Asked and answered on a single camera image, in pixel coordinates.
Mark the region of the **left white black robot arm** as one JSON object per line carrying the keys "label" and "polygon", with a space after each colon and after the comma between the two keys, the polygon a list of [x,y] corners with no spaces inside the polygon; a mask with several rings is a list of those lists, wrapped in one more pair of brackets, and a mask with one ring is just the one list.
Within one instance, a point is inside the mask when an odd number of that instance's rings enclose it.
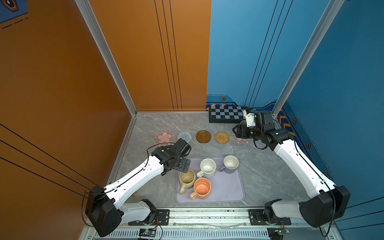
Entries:
{"label": "left white black robot arm", "polygon": [[138,189],[158,175],[170,170],[186,173],[191,161],[186,157],[190,146],[162,146],[133,171],[105,187],[95,186],[85,193],[88,198],[85,214],[100,237],[106,237],[119,225],[139,222],[144,225],[157,223],[157,208],[148,199],[124,205]]}

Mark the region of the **grey woven round coaster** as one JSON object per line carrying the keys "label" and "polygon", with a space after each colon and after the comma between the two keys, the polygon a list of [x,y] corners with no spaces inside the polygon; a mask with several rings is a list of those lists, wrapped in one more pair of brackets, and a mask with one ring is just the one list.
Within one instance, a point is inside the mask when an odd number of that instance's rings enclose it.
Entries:
{"label": "grey woven round coaster", "polygon": [[192,135],[189,132],[181,132],[178,135],[178,139],[184,140],[186,143],[189,143],[192,140]]}

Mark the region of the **brown wooden round coaster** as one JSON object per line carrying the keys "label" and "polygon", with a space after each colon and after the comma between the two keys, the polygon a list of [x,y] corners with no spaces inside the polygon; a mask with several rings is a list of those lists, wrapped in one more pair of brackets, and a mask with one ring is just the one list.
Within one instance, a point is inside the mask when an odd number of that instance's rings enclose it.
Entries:
{"label": "brown wooden round coaster", "polygon": [[206,144],[212,139],[212,135],[210,132],[206,130],[198,131],[196,134],[196,140],[199,143]]}

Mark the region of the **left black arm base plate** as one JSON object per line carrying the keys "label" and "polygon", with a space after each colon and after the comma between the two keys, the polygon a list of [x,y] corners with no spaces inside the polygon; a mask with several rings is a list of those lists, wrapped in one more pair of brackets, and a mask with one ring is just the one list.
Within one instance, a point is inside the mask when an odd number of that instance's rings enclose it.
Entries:
{"label": "left black arm base plate", "polygon": [[157,209],[151,211],[149,216],[143,221],[133,221],[128,223],[129,226],[168,226],[170,219],[170,210]]}

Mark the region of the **woven rattan round coaster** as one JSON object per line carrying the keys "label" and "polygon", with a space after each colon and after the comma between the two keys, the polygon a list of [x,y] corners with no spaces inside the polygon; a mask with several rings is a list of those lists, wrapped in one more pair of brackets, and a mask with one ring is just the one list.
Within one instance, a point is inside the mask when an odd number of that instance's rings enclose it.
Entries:
{"label": "woven rattan round coaster", "polygon": [[224,145],[230,141],[230,136],[225,132],[218,132],[215,134],[215,141],[219,144]]}

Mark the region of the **purple white ceramic mug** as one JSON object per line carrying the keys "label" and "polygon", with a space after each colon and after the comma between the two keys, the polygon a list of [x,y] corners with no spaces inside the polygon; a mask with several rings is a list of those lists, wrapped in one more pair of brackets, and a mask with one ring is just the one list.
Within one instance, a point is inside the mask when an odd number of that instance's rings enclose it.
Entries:
{"label": "purple white ceramic mug", "polygon": [[240,162],[237,157],[229,155],[224,158],[223,166],[221,166],[218,171],[225,172],[227,174],[232,174],[237,170],[239,164]]}

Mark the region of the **yellow ceramic mug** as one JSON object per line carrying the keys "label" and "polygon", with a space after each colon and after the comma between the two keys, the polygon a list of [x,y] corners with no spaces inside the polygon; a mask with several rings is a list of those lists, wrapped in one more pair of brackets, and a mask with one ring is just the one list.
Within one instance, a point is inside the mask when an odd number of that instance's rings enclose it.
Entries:
{"label": "yellow ceramic mug", "polygon": [[193,170],[188,170],[186,173],[181,172],[179,175],[180,195],[183,195],[187,189],[192,188],[196,180],[197,176]]}

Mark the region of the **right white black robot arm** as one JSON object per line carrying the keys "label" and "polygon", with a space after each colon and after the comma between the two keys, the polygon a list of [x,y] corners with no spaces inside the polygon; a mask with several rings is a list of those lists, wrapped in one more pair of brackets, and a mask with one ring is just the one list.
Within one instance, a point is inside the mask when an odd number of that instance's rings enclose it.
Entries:
{"label": "right white black robot arm", "polygon": [[275,224],[283,218],[302,219],[314,228],[331,223],[344,216],[350,191],[338,187],[306,157],[294,136],[286,129],[275,127],[248,127],[236,125],[233,133],[241,139],[261,141],[290,167],[305,188],[309,199],[302,202],[284,202],[281,199],[265,204],[263,216],[267,223]]}

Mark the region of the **pink cherry blossom coaster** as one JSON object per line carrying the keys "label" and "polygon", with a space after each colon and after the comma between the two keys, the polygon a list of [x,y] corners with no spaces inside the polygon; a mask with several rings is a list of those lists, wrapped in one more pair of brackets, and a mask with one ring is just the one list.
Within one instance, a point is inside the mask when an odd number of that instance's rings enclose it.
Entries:
{"label": "pink cherry blossom coaster", "polygon": [[237,138],[234,133],[231,133],[231,136],[236,144],[249,144],[251,142],[249,139]]}
{"label": "pink cherry blossom coaster", "polygon": [[175,138],[175,134],[169,130],[163,130],[154,136],[158,144],[171,144]]}

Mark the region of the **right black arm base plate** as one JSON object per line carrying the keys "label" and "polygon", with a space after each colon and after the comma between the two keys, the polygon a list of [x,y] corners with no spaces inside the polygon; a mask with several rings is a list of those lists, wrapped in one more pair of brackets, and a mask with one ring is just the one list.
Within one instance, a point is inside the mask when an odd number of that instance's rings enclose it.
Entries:
{"label": "right black arm base plate", "polygon": [[290,226],[292,224],[289,218],[278,218],[269,209],[250,209],[248,213],[252,226],[277,226],[280,224]]}

